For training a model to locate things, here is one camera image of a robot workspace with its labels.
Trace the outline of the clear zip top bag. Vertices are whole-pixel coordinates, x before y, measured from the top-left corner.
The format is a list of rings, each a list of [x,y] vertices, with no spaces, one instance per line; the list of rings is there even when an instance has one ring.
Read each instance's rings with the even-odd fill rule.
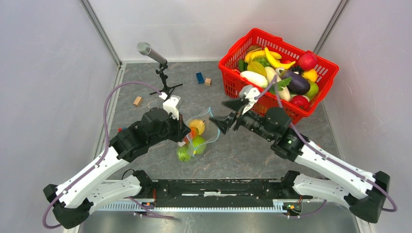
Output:
[[[191,117],[187,122],[188,126],[189,126],[189,123],[194,119],[200,119],[200,120],[205,121],[205,124],[206,124],[205,131],[202,135],[198,135],[198,136],[201,136],[206,141],[206,149],[207,149],[209,144],[216,142],[218,140],[220,134],[221,134],[221,131],[219,130],[219,128],[209,120],[210,117],[213,117],[213,113],[212,113],[211,107],[208,107],[202,113]],[[178,147],[181,147],[181,146],[184,146],[184,145],[188,146],[188,154],[191,155],[191,159],[195,158],[196,156],[203,155],[204,152],[206,151],[206,149],[205,149],[205,151],[202,154],[195,155],[195,154],[193,154],[193,148],[192,148],[191,144],[192,144],[192,142],[185,143],[184,141],[182,141],[181,143],[178,143]]]

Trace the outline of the orange fruit toy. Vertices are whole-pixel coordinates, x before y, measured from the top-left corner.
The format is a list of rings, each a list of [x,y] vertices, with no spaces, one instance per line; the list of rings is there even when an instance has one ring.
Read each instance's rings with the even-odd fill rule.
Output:
[[[190,132],[184,137],[183,141],[185,143],[189,143],[193,141],[193,139],[198,136],[198,133],[199,133],[198,128],[190,127]]]

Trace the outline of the yellow lemon toy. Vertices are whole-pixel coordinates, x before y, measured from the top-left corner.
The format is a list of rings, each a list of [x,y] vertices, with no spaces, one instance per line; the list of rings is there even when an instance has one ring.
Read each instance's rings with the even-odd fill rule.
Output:
[[[205,131],[205,121],[200,119],[194,119],[189,123],[189,127],[196,128],[198,130],[198,134],[202,135]]]

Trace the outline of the green apple toy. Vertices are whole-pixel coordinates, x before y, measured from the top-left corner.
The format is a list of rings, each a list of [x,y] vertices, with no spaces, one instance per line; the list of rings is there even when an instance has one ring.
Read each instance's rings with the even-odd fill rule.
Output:
[[[202,154],[206,149],[206,141],[201,136],[196,136],[193,138],[191,146],[193,154]]]

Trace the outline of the red apple toy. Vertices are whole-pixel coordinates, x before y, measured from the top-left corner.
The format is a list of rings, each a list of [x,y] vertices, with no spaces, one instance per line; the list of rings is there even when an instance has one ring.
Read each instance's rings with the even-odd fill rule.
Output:
[[[302,55],[299,59],[298,59],[298,65],[304,70],[304,71],[308,71],[311,70],[313,68],[315,68],[315,66],[317,65],[318,61],[317,61],[317,57],[314,53],[309,52],[309,53],[305,53],[304,55]]]

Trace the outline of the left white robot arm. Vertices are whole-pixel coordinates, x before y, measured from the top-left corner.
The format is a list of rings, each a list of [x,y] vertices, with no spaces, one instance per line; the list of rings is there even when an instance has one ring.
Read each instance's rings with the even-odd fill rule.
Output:
[[[151,195],[153,185],[142,175],[132,174],[123,181],[102,186],[110,175],[146,154],[151,146],[165,140],[181,142],[190,133],[181,114],[152,108],[142,119],[113,137],[102,154],[74,177],[60,185],[49,184],[43,192],[50,202],[58,226],[74,228],[93,212],[111,202],[139,195]]]

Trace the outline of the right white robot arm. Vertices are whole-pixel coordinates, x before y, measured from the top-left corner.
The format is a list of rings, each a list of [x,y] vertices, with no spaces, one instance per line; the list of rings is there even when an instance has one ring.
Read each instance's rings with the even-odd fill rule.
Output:
[[[222,102],[232,112],[227,116],[212,116],[222,133],[244,127],[272,143],[271,150],[280,158],[311,168],[327,177],[326,181],[293,172],[293,180],[281,184],[281,193],[287,198],[297,194],[318,197],[340,204],[356,217],[377,223],[383,205],[389,200],[390,176],[378,171],[372,173],[352,166],[321,149],[292,127],[292,119],[281,107],[269,108],[261,116],[246,108],[247,99]]]

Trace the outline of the wooden block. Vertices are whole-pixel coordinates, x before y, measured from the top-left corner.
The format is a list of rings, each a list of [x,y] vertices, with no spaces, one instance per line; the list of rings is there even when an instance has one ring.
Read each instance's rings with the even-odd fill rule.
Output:
[[[141,104],[142,104],[142,97],[139,97],[139,96],[136,97],[136,99],[133,102],[133,105],[139,107]]]

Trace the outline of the small wooden cube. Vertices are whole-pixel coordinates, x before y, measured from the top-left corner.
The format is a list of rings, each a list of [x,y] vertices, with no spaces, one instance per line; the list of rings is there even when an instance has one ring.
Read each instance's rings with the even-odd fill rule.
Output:
[[[205,79],[205,85],[206,86],[211,86],[212,80],[210,78]]]

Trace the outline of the white cucumber toy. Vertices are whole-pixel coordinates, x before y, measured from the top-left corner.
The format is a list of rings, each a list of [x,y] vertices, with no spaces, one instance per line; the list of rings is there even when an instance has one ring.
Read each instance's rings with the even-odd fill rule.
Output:
[[[253,71],[243,71],[240,73],[240,76],[242,78],[245,78],[248,80],[250,83],[253,83],[254,85],[261,87],[261,88],[266,88],[268,86],[268,81],[265,76],[258,74]]]

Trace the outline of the blue toy brick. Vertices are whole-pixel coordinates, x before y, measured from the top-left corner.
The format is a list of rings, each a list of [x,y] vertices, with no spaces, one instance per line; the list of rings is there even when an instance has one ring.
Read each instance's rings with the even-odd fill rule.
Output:
[[[197,79],[198,84],[205,83],[205,79],[203,78],[203,75],[201,72],[196,73],[196,79]]]

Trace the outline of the white radish toy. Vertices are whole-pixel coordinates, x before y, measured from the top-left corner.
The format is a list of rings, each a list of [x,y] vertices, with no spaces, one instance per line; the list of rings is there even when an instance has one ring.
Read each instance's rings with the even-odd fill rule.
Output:
[[[289,89],[287,88],[287,85],[290,82],[290,78],[282,80],[280,77],[281,72],[284,71],[285,69],[283,68],[273,69],[272,67],[265,67],[265,69],[267,73],[266,79],[268,83],[271,83],[272,79],[276,75],[276,83],[278,86],[278,93],[279,93],[280,98],[285,101],[290,101],[291,95],[290,95]]]

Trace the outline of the green grapes toy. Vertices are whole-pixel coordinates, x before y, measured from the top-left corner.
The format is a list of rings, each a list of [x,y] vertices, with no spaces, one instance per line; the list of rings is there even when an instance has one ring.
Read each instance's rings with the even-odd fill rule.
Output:
[[[260,63],[264,67],[270,67],[269,61],[265,57],[255,58],[254,61]]]

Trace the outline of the black tripod stand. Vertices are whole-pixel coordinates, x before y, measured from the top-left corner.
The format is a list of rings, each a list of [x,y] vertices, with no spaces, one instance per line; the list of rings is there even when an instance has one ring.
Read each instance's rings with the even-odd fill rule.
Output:
[[[160,64],[159,68],[155,70],[156,74],[159,75],[162,84],[163,84],[163,88],[160,90],[160,92],[164,92],[167,94],[167,96],[171,96],[171,94],[173,93],[173,91],[175,90],[175,88],[182,86],[183,84],[178,84],[175,86],[168,86],[167,85],[167,79],[168,76],[166,74],[164,74],[164,71],[168,68],[167,63],[165,64]]]

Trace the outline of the red plastic basket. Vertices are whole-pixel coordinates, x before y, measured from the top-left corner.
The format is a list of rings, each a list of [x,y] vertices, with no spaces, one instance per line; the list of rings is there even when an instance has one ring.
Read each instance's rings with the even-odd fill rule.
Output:
[[[231,47],[220,60],[219,69],[225,93],[232,98],[247,85],[263,92],[276,80],[250,109],[263,116],[280,100],[293,124],[312,115],[339,71],[335,63],[258,28]]]

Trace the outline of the yellow banana bunch toy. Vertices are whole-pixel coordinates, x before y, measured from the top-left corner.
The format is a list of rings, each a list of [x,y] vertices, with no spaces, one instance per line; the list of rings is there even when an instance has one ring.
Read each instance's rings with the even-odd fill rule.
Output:
[[[280,60],[282,58],[282,56],[277,52],[270,51],[270,53],[276,60]],[[258,51],[247,53],[245,58],[244,58],[244,62],[250,63],[255,58],[266,58],[265,51],[264,50],[258,50]]]

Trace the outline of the red tomato toy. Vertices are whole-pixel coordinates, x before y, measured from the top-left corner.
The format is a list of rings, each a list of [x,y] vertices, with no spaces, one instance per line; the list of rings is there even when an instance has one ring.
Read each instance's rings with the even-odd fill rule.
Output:
[[[309,98],[304,95],[291,95],[290,103],[303,110],[310,108]]]

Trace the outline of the purple eggplant toy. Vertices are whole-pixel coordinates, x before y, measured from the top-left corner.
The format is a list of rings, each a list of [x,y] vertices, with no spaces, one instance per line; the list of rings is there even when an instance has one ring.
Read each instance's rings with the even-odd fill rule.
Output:
[[[310,83],[305,78],[292,71],[284,70],[281,72],[280,77],[282,80],[290,78],[290,82],[287,85],[290,92],[304,95],[310,90]]]

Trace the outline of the grey microphone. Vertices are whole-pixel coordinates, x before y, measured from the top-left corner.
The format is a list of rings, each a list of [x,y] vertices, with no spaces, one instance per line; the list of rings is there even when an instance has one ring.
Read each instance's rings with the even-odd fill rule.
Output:
[[[147,42],[138,42],[137,50],[141,55],[148,56],[149,58],[158,62],[161,65],[167,64],[167,59],[165,59],[157,51],[155,51]]]

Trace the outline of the green pear toy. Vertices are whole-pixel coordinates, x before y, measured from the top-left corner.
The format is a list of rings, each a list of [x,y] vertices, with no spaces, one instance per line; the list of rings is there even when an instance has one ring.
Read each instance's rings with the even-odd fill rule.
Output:
[[[306,97],[309,98],[309,100],[312,100],[319,92],[319,87],[316,82],[311,82],[309,81],[310,84],[310,89],[309,91],[305,94]]]

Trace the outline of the small yellow orange toy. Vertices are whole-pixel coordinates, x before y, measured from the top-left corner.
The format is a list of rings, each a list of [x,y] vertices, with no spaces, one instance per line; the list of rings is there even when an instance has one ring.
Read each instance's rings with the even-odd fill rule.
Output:
[[[316,82],[318,79],[318,74],[316,72],[315,69],[311,69],[308,71],[304,71],[302,73],[302,77],[305,78],[306,80],[310,81],[310,82]]]

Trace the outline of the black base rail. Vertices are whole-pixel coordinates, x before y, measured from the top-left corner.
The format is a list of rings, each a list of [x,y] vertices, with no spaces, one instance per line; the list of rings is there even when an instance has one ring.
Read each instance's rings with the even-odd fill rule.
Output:
[[[299,200],[290,182],[279,179],[161,179],[145,184],[135,199],[156,207],[271,207],[274,200]]]

